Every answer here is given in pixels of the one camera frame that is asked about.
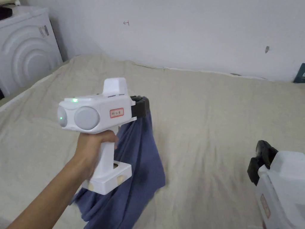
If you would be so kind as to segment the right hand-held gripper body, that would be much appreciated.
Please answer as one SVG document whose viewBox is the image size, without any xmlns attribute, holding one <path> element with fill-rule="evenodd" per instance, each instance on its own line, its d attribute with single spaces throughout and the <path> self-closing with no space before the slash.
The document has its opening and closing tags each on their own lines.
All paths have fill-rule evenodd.
<svg viewBox="0 0 305 229">
<path fill-rule="evenodd" d="M 305 228 L 305 155 L 279 151 L 269 168 L 262 156 L 251 159 L 248 175 L 264 229 Z"/>
</svg>

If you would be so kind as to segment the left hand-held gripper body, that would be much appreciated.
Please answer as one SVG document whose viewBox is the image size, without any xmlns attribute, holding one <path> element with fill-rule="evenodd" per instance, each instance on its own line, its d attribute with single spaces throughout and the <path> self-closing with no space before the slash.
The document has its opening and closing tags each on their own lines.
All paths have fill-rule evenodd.
<svg viewBox="0 0 305 229">
<path fill-rule="evenodd" d="M 88 134 L 111 130 L 133 122 L 132 106 L 136 104 L 128 93 L 125 78 L 108 78 L 101 94 L 65 98 L 59 103 L 57 117 L 63 129 Z M 132 176 L 130 164 L 114 160 L 114 143 L 102 143 L 98 163 L 89 180 L 82 187 L 106 195 Z"/>
</svg>

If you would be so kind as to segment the person's left hand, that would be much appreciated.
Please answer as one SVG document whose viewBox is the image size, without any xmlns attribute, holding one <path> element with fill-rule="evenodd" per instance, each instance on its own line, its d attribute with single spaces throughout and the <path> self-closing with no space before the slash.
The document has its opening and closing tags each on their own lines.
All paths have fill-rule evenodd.
<svg viewBox="0 0 305 229">
<path fill-rule="evenodd" d="M 98 163 L 100 147 L 103 143 L 116 143 L 118 137 L 111 130 L 97 134 L 80 133 L 74 158 L 82 165 L 84 179 L 90 178 Z"/>
</svg>

